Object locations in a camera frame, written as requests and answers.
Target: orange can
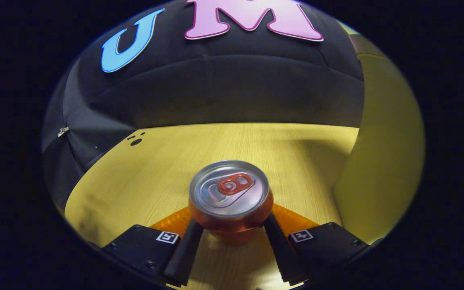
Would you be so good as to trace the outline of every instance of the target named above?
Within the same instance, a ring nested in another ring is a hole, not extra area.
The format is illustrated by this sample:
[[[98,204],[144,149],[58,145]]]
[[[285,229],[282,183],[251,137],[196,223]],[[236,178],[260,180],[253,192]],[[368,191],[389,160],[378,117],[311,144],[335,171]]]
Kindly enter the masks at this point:
[[[267,177],[239,160],[208,165],[189,185],[192,217],[220,241],[246,244],[257,234],[273,207]]]

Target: wooden table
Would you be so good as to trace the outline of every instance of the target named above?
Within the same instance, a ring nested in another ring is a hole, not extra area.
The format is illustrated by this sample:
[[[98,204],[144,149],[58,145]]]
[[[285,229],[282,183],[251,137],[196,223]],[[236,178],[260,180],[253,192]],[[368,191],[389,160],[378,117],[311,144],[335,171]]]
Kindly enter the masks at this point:
[[[357,132],[283,123],[137,130],[83,176],[67,202],[66,218],[83,238],[103,247],[133,224],[150,226],[186,207],[189,182],[202,167],[243,160],[265,172],[276,204],[318,224],[341,224],[330,189]],[[282,282],[265,234],[244,246],[225,246],[204,231],[188,287],[182,288],[290,287]]]

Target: blue letter u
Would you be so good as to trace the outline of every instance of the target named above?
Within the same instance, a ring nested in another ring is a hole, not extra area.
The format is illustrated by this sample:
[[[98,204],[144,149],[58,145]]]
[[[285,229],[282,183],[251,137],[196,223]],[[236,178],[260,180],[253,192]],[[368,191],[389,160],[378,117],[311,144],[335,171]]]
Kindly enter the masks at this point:
[[[119,38],[126,31],[126,28],[116,33],[101,46],[103,48],[103,53],[101,54],[101,68],[104,72],[115,72],[130,63],[143,51],[148,45],[151,35],[153,35],[155,18],[162,11],[164,11],[164,8],[148,14],[134,23],[134,25],[138,25],[135,41],[122,53],[118,53],[118,43]]]

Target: red pull tab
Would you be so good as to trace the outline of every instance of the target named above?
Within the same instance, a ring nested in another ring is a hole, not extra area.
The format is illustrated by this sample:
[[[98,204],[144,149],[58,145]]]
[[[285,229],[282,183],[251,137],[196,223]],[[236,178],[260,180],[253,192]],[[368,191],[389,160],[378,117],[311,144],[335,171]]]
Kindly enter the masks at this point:
[[[217,184],[217,189],[226,196],[235,195],[239,191],[248,189],[252,185],[250,176],[238,173],[221,180]]]

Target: screw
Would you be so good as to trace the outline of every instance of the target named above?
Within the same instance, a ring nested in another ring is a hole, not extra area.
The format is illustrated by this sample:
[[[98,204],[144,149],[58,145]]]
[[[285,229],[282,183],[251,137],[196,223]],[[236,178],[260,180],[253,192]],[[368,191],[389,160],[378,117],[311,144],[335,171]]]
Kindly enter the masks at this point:
[[[152,262],[146,262],[146,266],[150,268],[151,270],[155,270],[155,267],[157,265],[155,265],[155,263],[152,263]]]

